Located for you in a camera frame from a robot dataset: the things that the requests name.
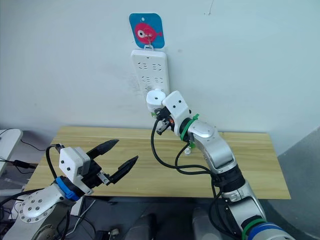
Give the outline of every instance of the white plug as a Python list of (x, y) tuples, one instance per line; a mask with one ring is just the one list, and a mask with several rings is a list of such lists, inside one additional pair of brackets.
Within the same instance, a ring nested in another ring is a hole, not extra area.
[(162, 101), (166, 98), (166, 94), (161, 89), (151, 90), (146, 94), (146, 105), (151, 113), (156, 109), (162, 109)]

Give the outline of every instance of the gray floor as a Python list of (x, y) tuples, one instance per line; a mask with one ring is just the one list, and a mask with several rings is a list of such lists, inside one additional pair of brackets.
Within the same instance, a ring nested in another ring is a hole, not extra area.
[(320, 130), (278, 157), (291, 200), (270, 200), (293, 226), (320, 239)]

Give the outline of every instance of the white wall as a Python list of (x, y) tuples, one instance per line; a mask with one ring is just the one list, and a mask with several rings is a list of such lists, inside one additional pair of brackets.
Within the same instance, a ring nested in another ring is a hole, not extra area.
[(130, 13), (162, 18), (171, 90), (220, 130), (277, 154), (320, 123), (317, 0), (1, 0), (0, 127), (48, 143), (62, 125), (151, 128)]

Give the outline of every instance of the pink fish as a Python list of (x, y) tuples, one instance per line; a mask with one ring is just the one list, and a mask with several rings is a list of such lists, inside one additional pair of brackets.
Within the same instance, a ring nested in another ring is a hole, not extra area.
[(156, 33), (156, 31), (150, 25), (144, 22), (138, 23), (135, 26), (134, 33), (137, 39), (143, 44), (149, 44), (149, 39), (152, 43), (157, 36), (162, 36), (162, 32)]

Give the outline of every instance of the blue ring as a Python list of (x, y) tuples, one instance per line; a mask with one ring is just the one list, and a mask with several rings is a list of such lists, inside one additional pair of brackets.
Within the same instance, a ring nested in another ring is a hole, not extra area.
[(267, 229), (277, 229), (277, 230), (282, 230), (284, 231), (281, 227), (275, 225), (274, 223), (271, 223), (271, 222), (265, 222), (265, 223), (262, 223), (258, 226), (255, 226), (251, 231), (250, 231), (250, 234), (249, 234), (249, 237), (248, 237), (248, 240), (253, 240), (254, 237), (264, 231), (264, 230), (267, 230)]
[(57, 177), (55, 179), (56, 183), (58, 184), (59, 188), (64, 192), (65, 197), (67, 199), (71, 199), (73, 201), (78, 201), (80, 197), (77, 196), (77, 194), (74, 191), (71, 191), (67, 185), (65, 185), (64, 181), (60, 177)]

